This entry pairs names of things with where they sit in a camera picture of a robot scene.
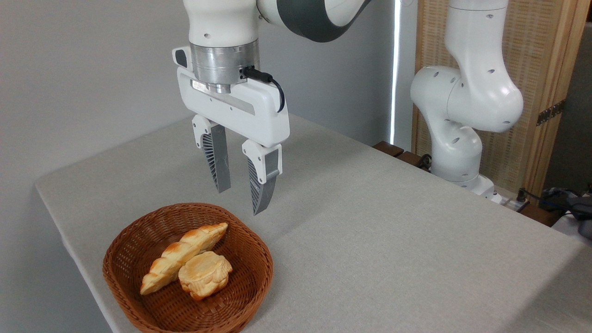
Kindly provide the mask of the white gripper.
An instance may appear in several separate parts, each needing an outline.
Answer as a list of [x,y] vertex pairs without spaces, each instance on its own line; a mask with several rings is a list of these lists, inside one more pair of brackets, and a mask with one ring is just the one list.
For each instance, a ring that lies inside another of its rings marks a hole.
[[257,215],[268,207],[277,176],[283,173],[283,150],[278,144],[290,135],[287,107],[278,112],[277,87],[247,80],[231,85],[230,93],[210,91],[195,78],[190,47],[173,49],[172,56],[179,66],[177,77],[182,101],[189,110],[199,114],[192,119],[195,143],[205,154],[218,192],[231,187],[225,127],[249,139],[242,149],[249,167],[253,213]]

